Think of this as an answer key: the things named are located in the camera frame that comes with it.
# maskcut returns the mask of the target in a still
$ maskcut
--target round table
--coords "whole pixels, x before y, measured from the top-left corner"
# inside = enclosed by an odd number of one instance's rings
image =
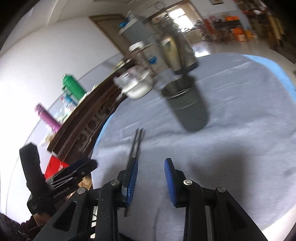
[[[94,188],[126,168],[136,128],[145,128],[129,216],[119,231],[133,240],[181,240],[183,208],[170,202],[164,160],[202,187],[226,187],[261,230],[296,203],[296,94],[279,66],[236,53],[200,57],[196,79],[209,122],[187,132],[157,87],[120,104],[92,155]]]

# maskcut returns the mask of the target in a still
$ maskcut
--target green bottle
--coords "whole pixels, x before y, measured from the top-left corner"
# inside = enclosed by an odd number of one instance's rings
[[[73,95],[78,101],[86,94],[86,91],[81,87],[81,85],[74,79],[72,75],[65,74],[63,76],[62,90],[69,95]]]

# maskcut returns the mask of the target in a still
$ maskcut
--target screw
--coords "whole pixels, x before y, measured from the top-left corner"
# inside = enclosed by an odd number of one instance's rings
[[[226,188],[224,188],[224,187],[217,187],[217,190],[218,190],[218,192],[225,192],[226,191]]]
[[[78,189],[77,189],[77,193],[78,193],[78,194],[83,194],[83,193],[85,193],[85,191],[86,191],[85,188],[78,188]]]
[[[119,183],[120,183],[120,182],[119,182],[119,180],[117,180],[117,179],[114,179],[114,180],[111,181],[111,185],[112,185],[112,186],[117,186]]]
[[[192,184],[192,181],[191,180],[189,180],[189,179],[186,179],[186,180],[184,180],[184,182],[183,182],[185,185],[187,185],[187,186],[189,186],[189,185],[191,185]]]

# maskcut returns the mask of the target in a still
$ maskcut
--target purple bottle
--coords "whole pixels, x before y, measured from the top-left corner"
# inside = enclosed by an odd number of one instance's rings
[[[41,104],[36,105],[35,111],[37,115],[52,128],[53,132],[58,132],[62,125],[58,123]]]

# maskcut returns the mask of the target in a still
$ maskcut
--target gray utensil holder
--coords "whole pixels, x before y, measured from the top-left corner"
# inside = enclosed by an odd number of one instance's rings
[[[161,93],[186,130],[199,131],[207,124],[208,113],[192,77],[169,82]]]

